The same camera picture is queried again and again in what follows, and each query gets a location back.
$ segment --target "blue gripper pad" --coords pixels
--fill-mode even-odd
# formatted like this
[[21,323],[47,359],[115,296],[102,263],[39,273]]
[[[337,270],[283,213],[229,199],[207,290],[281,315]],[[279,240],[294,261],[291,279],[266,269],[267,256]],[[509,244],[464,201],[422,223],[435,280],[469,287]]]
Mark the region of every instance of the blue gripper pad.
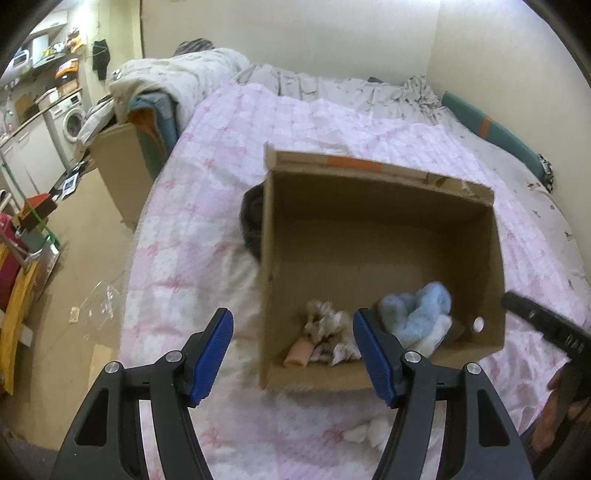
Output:
[[199,361],[195,365],[193,388],[189,394],[191,402],[199,405],[212,390],[213,381],[216,379],[232,334],[234,333],[234,318],[229,310],[226,310],[218,321],[207,345],[203,348]]
[[389,407],[396,400],[396,393],[394,393],[392,386],[392,369],[367,320],[360,311],[353,315],[353,335],[374,390]]

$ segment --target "washing machine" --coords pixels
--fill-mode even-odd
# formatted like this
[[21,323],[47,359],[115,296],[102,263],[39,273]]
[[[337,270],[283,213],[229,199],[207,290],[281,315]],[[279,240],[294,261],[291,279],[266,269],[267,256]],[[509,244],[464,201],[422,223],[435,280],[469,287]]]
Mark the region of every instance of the washing machine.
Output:
[[77,92],[65,96],[43,116],[61,161],[70,170],[74,166],[76,137],[84,125],[82,95]]

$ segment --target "cardboard box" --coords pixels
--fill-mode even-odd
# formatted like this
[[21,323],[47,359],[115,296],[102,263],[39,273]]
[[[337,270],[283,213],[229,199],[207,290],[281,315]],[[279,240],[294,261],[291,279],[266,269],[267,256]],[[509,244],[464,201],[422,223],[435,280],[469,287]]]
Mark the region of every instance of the cardboard box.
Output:
[[[306,303],[350,314],[389,293],[439,280],[466,326],[431,360],[460,368],[503,348],[501,247],[484,185],[348,157],[267,146],[262,233],[261,387],[354,390],[371,386],[361,361],[285,368]],[[471,326],[485,321],[481,333]]]
[[90,145],[90,155],[123,221],[135,228],[154,183],[133,124],[110,127]]

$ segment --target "washing machine door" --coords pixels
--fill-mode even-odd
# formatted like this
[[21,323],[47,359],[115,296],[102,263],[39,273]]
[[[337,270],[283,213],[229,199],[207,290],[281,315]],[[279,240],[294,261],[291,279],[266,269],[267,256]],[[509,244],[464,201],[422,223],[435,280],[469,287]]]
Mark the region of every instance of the washing machine door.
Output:
[[76,137],[84,125],[84,110],[76,107],[66,112],[64,117],[64,138],[70,143],[76,143]]

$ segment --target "orange tape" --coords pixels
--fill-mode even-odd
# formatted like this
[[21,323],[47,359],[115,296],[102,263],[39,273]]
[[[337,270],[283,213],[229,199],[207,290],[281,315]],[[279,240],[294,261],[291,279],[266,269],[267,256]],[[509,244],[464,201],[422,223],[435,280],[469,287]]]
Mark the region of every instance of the orange tape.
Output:
[[484,139],[488,137],[488,128],[490,127],[492,118],[489,116],[484,117],[482,125],[480,126],[480,136]]
[[326,164],[331,167],[356,168],[357,170],[374,172],[382,171],[382,164],[379,162],[351,157],[328,157]]

